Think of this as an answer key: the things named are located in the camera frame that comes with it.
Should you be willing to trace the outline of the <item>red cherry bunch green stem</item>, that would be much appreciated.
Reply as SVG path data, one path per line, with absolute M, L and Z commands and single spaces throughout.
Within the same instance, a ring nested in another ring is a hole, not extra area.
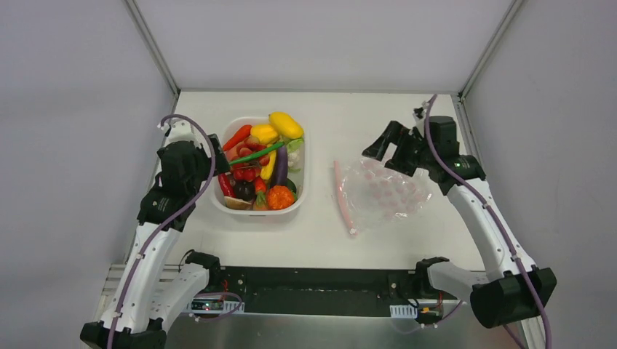
M 268 155 L 284 145 L 283 142 L 260 144 L 258 139 L 249 136 L 233 149 L 225 152 L 231 171 L 237 180 L 253 181 L 260 177 L 261 168 L 268 163 Z

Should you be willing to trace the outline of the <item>clear pink-dotted zip bag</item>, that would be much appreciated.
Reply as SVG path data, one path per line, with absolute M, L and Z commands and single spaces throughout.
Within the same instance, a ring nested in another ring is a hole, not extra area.
M 411 177 L 379 161 L 333 162 L 335 192 L 351 236 L 376 230 L 420 211 L 432 197 L 426 177 Z

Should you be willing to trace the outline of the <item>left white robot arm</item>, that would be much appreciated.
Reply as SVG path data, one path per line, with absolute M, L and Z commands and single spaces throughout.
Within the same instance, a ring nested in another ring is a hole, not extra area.
M 90 348 L 163 348 L 175 319 L 197 292 L 213 294 L 222 284 L 220 260 L 192 252 L 169 288 L 155 295 L 167 258 L 196 200 L 229 168 L 218 136 L 176 140 L 158 149 L 161 169 L 140 202 L 130 256 L 108 309 L 83 325 Z

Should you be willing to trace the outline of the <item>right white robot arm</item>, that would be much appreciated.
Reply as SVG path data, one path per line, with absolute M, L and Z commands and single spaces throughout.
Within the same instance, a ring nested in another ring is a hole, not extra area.
M 463 219 L 485 267 L 473 272 L 446 257 L 423 259 L 413 278 L 416 294 L 451 294 L 470 304 L 487 329 L 535 317 L 547 322 L 545 307 L 557 278 L 551 268 L 538 267 L 504 222 L 478 160 L 460 152 L 454 119 L 432 116 L 413 128 L 390 121 L 362 156 L 380 161 L 390 145 L 396 150 L 386 168 L 408 176 L 426 170 Z

